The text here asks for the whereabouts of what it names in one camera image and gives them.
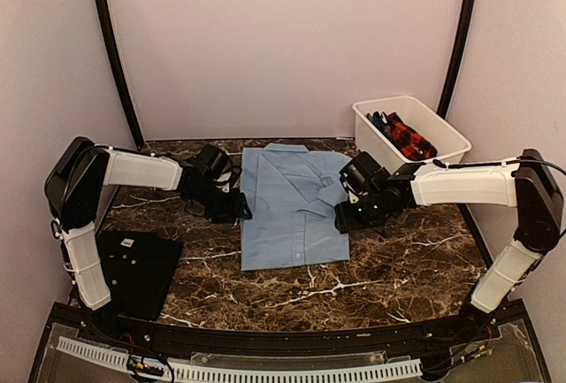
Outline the light blue long sleeve shirt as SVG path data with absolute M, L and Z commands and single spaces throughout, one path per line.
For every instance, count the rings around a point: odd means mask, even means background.
M 241 223 L 241 269 L 260 271 L 348 261 L 349 239 L 334 224 L 348 196 L 340 170 L 350 158 L 303 145 L 242 151 L 241 191 L 252 218 Z

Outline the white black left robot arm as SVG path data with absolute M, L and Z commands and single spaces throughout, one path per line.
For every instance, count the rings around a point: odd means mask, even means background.
M 236 186 L 241 168 L 220 147 L 206 144 L 187 159 L 144 154 L 75 137 L 44 183 L 52 233 L 63 243 L 78 296 L 90 310 L 111 301 L 96 246 L 96 221 L 107 187 L 175 192 L 203 207 L 211 223 L 250 220 L 245 194 Z

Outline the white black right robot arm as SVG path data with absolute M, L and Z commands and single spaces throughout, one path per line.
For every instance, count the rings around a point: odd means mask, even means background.
M 361 152 L 339 172 L 348 200 L 334 224 L 342 234 L 386 223 L 408 209 L 454 204 L 470 216 L 470 230 L 486 243 L 491 263 L 473 285 L 442 341 L 472 341 L 502 302 L 520 287 L 565 235 L 565 195 L 556 180 L 565 171 L 536 149 L 499 160 L 449 163 L 438 158 L 388 171 Z

